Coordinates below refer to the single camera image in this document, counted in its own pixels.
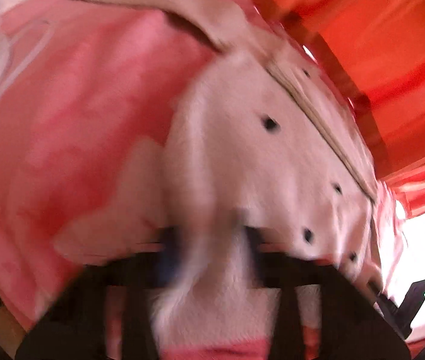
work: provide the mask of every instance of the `pink fabric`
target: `pink fabric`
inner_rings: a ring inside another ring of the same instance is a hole
[[[236,1],[259,22],[249,0]],[[98,234],[115,233],[91,243],[117,255],[168,223],[157,169],[144,164],[165,144],[175,98],[214,56],[162,12],[81,1],[29,0],[4,15],[3,30],[34,18],[52,23],[53,38],[0,100],[0,295],[26,328],[79,269],[52,244],[66,225],[92,213]],[[15,45],[16,59],[37,31]],[[142,199],[115,206],[135,213],[115,223],[124,215],[105,207],[121,196]],[[265,345],[252,339],[237,351],[262,358]],[[228,359],[235,348],[168,356]]]

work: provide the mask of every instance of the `white cable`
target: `white cable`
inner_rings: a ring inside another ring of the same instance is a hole
[[[9,49],[20,40],[24,34],[29,31],[37,23],[47,24],[48,28],[44,35],[39,39],[38,43],[34,48],[29,52],[29,54],[16,66],[16,68],[9,74],[4,81],[0,84],[0,97],[3,93],[11,86],[14,80],[21,74],[25,68],[27,68],[31,62],[39,55],[39,53],[46,47],[48,42],[51,40],[52,35],[55,30],[55,25],[46,19],[36,19],[31,21],[29,24],[24,26],[20,31],[18,31],[9,41]]]

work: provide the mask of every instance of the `beige fabric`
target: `beige fabric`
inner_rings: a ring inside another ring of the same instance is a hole
[[[328,258],[370,296],[368,280],[381,283],[372,159],[319,69],[229,1],[87,1],[173,12],[223,52],[180,99],[165,147],[165,199],[185,251],[181,276],[156,304],[161,346],[271,333],[276,293],[251,290],[248,251],[233,229],[237,208],[289,254]],[[280,129],[266,131],[264,116]],[[314,242],[304,241],[305,228]],[[299,290],[299,301],[303,323],[318,327],[317,291]]]

